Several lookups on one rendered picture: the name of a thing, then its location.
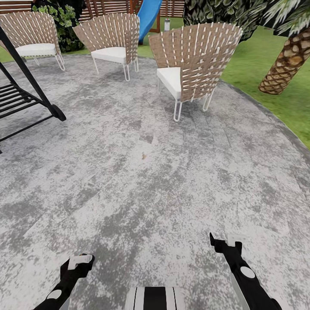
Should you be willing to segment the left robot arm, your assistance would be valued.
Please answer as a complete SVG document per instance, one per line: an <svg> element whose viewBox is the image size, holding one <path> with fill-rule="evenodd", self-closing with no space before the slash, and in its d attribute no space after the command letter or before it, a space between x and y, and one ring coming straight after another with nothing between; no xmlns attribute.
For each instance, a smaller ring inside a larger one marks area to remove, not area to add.
<svg viewBox="0 0 310 310"><path fill-rule="evenodd" d="M61 267L61 282L40 305L33 310L68 310L71 291L79 278L87 277L92 270L94 257L81 254L69 258Z"/></svg>

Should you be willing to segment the robot trunk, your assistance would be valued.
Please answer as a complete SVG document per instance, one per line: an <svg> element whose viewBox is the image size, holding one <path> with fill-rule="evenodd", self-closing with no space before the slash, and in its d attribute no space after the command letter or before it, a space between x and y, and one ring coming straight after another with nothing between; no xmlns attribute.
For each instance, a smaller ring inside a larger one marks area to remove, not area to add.
<svg viewBox="0 0 310 310"><path fill-rule="evenodd" d="M179 287L131 287L124 310L186 310Z"/></svg>

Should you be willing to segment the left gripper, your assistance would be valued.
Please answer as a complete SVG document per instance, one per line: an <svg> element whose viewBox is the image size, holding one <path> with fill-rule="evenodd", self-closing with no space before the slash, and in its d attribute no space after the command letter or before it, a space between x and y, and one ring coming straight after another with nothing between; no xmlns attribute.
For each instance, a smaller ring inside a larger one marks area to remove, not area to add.
<svg viewBox="0 0 310 310"><path fill-rule="evenodd" d="M92 270L94 257L89 263L79 263L74 270L68 270L70 258L62 265L60 279L61 281L65 278L71 278L74 280L74 284L77 283L79 278L87 277L87 274Z"/></svg>

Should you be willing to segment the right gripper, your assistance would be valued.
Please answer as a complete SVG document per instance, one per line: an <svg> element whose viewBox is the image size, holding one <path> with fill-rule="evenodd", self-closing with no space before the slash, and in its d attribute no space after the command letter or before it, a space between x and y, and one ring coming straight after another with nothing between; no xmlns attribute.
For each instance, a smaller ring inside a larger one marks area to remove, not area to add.
<svg viewBox="0 0 310 310"><path fill-rule="evenodd" d="M212 236L210 232L211 246L214 246L216 253L223 253L226 261L231 254L242 254L242 242L235 242L235 247L228 246L225 240L217 240Z"/></svg>

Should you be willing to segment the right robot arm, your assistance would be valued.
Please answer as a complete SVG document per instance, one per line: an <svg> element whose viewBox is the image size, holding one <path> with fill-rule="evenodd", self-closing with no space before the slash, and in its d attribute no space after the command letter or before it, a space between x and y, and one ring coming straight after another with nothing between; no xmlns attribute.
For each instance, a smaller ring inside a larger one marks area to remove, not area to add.
<svg viewBox="0 0 310 310"><path fill-rule="evenodd" d="M270 298L260 285L256 274L243 260L242 242L245 235L225 234L227 240L217 240L210 232L211 246L216 253L223 253L231 270L231 281L244 310L282 310L278 301Z"/></svg>

